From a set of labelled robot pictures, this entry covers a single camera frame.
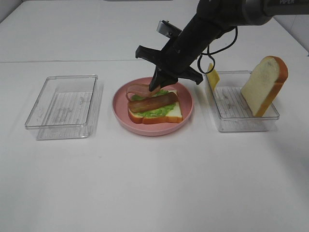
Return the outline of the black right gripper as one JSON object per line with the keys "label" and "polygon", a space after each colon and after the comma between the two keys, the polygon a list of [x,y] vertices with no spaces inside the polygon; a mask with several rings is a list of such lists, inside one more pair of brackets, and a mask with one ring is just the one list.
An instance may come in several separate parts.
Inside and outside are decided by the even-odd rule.
{"label": "black right gripper", "polygon": [[194,81],[197,85],[203,81],[202,74],[190,67],[194,58],[183,54],[177,45],[177,38],[170,39],[162,50],[138,46],[136,58],[142,58],[155,65],[155,71],[149,84],[149,91],[154,91],[152,96],[168,94],[166,86],[173,85],[180,78]]}

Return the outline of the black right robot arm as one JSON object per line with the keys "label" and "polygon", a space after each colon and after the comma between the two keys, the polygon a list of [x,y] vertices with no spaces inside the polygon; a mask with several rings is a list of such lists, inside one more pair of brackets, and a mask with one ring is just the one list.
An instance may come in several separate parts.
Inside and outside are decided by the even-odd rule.
{"label": "black right robot arm", "polygon": [[161,50],[139,46],[135,56],[155,64],[150,92],[173,85],[180,78],[200,84],[203,70],[196,71],[190,65],[203,56],[212,58],[212,41],[239,26],[263,25],[276,15],[308,13],[307,0],[201,0],[183,30],[168,21],[159,22],[157,31],[169,38]]}

